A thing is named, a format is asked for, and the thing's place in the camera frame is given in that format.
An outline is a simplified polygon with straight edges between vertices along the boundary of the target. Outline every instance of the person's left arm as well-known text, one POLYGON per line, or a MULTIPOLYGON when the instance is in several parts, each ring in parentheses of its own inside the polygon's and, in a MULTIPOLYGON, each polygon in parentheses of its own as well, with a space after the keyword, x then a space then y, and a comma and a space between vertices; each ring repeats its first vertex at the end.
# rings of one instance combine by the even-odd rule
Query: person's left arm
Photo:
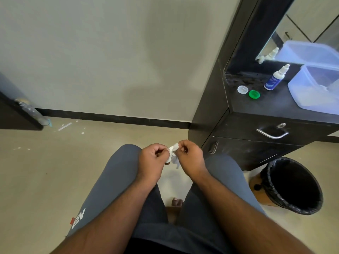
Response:
POLYGON ((165 145, 152 144, 142 149, 135 181, 100 215, 66 238, 51 254, 123 253, 142 206, 158 182, 169 156, 165 145))

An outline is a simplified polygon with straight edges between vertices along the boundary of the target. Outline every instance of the white crumpled piece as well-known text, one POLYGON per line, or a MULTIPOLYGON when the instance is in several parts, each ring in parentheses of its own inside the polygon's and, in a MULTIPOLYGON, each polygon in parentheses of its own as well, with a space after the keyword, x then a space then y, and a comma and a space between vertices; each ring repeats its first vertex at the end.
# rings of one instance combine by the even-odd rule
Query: white crumpled piece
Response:
POLYGON ((170 151, 170 155, 166 161, 166 163, 170 163, 172 162, 173 164, 176 164, 177 165, 177 169, 179 168, 180 166, 180 163, 179 163, 179 159, 178 157, 175 155, 175 152, 176 150, 179 149, 179 144, 176 143, 175 145, 171 146, 168 148, 168 150, 170 151))

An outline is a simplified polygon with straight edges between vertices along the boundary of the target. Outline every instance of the green bottle cap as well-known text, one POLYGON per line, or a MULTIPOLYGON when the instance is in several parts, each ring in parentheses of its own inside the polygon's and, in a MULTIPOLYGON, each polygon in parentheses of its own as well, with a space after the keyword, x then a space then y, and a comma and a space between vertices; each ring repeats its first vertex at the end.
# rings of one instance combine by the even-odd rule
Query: green bottle cap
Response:
POLYGON ((249 91, 248 95, 252 98, 252 99, 258 99, 260 97, 260 93, 256 90, 251 90, 249 91))

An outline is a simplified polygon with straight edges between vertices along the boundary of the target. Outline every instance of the trash bin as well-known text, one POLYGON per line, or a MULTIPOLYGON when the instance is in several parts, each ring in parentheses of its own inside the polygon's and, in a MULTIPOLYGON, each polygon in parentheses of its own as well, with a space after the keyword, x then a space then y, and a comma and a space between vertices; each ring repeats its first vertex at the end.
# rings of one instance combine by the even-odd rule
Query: trash bin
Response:
POLYGON ((264 205, 279 206, 302 215, 318 212, 323 203, 319 183, 311 172, 291 158, 268 163, 249 186, 264 205))

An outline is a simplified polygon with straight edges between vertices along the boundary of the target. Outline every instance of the translucent plastic box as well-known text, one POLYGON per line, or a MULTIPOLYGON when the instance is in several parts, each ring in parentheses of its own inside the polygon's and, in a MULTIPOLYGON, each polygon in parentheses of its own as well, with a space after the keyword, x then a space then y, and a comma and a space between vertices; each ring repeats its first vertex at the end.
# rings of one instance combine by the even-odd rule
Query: translucent plastic box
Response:
POLYGON ((288 40, 275 60, 339 69, 339 53, 330 46, 317 43, 288 40))
POLYGON ((299 107, 339 115, 339 69, 303 65, 288 87, 299 107))

